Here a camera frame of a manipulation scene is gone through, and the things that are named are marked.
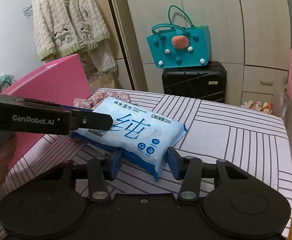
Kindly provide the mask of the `blue wet wipes pack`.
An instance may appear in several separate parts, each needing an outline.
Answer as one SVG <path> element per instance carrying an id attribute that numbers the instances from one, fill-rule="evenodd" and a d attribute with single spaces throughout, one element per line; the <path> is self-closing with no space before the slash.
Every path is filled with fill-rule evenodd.
<path id="1" fill-rule="evenodd" d="M 107 131 L 79 128 L 73 137 L 109 152 L 120 150 L 126 160 L 149 172 L 155 180 L 163 169 L 167 149 L 187 132 L 182 122 L 113 97 L 104 99 L 94 113 L 110 115 L 112 127 Z"/>

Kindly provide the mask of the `pink floral scrunchie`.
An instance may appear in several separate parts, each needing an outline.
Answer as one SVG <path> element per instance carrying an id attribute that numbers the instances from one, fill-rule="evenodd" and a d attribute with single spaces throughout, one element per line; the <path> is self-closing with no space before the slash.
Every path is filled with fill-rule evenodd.
<path id="1" fill-rule="evenodd" d="M 127 103 L 131 102 L 131 98 L 128 93 L 115 92 L 114 90 L 107 89 L 103 92 L 93 93 L 88 99 L 75 98 L 73 100 L 73 106 L 77 108 L 94 110 L 107 97 L 112 97 L 112 98 L 115 98 L 117 100 L 122 100 Z"/>

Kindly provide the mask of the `cluttered shelf items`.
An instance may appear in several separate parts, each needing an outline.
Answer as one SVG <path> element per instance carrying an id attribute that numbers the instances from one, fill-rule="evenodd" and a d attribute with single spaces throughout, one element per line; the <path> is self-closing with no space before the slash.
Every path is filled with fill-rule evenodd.
<path id="1" fill-rule="evenodd" d="M 0 93 L 15 82 L 15 77 L 9 74 L 0 74 Z"/>

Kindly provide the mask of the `striped pink tablecloth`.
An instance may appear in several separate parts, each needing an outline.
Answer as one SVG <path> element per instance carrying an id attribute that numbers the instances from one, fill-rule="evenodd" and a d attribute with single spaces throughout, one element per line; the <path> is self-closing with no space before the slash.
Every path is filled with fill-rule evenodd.
<path id="1" fill-rule="evenodd" d="M 203 162 L 197 201 L 164 162 L 158 180 L 126 160 L 111 200 L 89 197 L 87 163 L 111 152 L 68 135 L 40 134 L 0 189 L 0 239 L 286 239 L 292 160 L 283 121 L 223 103 L 133 91 L 131 104 L 185 124 L 174 148 Z"/>

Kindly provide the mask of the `pink cardboard box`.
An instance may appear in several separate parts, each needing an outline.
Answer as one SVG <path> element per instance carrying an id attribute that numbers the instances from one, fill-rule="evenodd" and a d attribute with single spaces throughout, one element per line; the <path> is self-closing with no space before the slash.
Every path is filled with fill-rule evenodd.
<path id="1" fill-rule="evenodd" d="M 91 88 L 80 57 L 75 54 L 44 64 L 2 94 L 73 106 L 75 98 L 88 98 Z"/>

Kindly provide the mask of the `cream fleece jacket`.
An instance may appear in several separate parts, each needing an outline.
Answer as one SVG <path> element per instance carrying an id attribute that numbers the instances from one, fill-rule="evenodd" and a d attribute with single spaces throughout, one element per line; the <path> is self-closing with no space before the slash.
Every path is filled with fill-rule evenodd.
<path id="1" fill-rule="evenodd" d="M 32 11 L 41 61 L 88 53 L 98 72 L 117 70 L 110 33 L 95 0 L 32 0 Z"/>

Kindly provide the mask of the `black suitcase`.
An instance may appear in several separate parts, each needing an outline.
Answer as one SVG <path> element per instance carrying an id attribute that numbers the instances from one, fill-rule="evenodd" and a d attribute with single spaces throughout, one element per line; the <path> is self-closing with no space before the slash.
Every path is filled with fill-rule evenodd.
<path id="1" fill-rule="evenodd" d="M 218 61 L 205 66 L 167 68 L 162 73 L 165 94 L 225 102 L 227 71 Z"/>

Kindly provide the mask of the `brown paper bag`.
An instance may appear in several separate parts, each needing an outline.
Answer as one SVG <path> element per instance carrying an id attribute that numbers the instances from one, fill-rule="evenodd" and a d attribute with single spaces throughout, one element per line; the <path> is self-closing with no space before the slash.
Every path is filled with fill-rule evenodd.
<path id="1" fill-rule="evenodd" d="M 89 78 L 91 88 L 119 88 L 118 72 L 94 73 Z"/>

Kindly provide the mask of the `floral gift bag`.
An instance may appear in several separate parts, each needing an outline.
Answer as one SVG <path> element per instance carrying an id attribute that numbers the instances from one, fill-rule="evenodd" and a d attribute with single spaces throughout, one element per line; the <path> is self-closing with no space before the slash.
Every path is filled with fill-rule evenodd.
<path id="1" fill-rule="evenodd" d="M 261 103 L 259 101 L 249 100 L 241 105 L 242 108 L 251 109 L 253 111 L 271 114 L 273 111 L 273 104 L 271 102 Z"/>

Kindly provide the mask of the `teal felt handbag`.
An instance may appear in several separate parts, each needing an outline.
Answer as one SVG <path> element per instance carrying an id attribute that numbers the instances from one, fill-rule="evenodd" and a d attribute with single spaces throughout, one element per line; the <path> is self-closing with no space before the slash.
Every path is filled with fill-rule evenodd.
<path id="1" fill-rule="evenodd" d="M 172 22 L 170 11 L 176 8 L 189 21 L 190 27 L 181 27 Z M 158 69 L 205 66 L 211 54 L 211 36 L 206 25 L 195 26 L 190 17 L 176 5 L 168 9 L 168 23 L 151 28 L 147 37 L 150 53 Z"/>

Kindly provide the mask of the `beige wardrobe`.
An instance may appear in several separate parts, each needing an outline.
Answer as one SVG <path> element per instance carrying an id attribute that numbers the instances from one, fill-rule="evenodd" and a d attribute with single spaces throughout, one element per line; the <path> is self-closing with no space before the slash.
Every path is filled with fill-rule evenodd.
<path id="1" fill-rule="evenodd" d="M 287 0 L 96 0 L 118 63 L 116 86 L 163 92 L 146 38 L 152 26 L 173 21 L 207 25 L 212 61 L 226 69 L 226 103 L 267 101 L 287 82 L 290 19 Z"/>

